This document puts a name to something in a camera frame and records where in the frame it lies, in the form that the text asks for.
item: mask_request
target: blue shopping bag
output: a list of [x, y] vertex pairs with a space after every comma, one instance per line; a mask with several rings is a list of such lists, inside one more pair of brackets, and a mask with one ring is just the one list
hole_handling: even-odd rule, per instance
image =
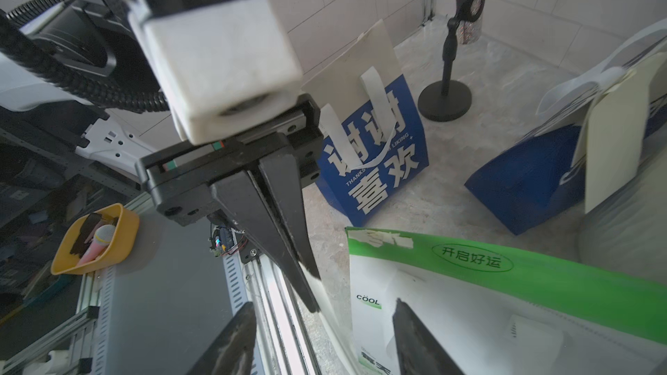
[[419, 112], [382, 21], [304, 91], [321, 106], [317, 186], [361, 226], [428, 166]]
[[[652, 102], [645, 137], [667, 122], [667, 94]], [[584, 199], [585, 158], [571, 165], [580, 126], [522, 140], [466, 181], [466, 187], [514, 234], [545, 222]]]

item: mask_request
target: yellow plastic tray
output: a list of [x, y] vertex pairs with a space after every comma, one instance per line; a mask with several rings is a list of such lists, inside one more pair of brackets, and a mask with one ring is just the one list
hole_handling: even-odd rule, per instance
[[98, 210], [96, 213], [102, 213], [106, 216], [118, 218], [116, 224], [116, 231], [113, 233], [112, 243], [109, 247], [95, 260], [86, 264], [77, 266], [79, 256], [70, 254], [74, 242], [79, 237], [79, 231], [88, 215], [77, 219], [72, 226], [67, 229], [63, 241], [60, 242], [58, 252], [55, 253], [55, 258], [51, 264], [51, 273], [53, 275], [59, 274], [76, 274], [81, 275], [86, 272], [91, 272], [105, 268], [107, 266], [120, 263], [127, 258], [139, 229], [139, 215], [131, 210], [123, 207], [122, 204], [116, 203]]

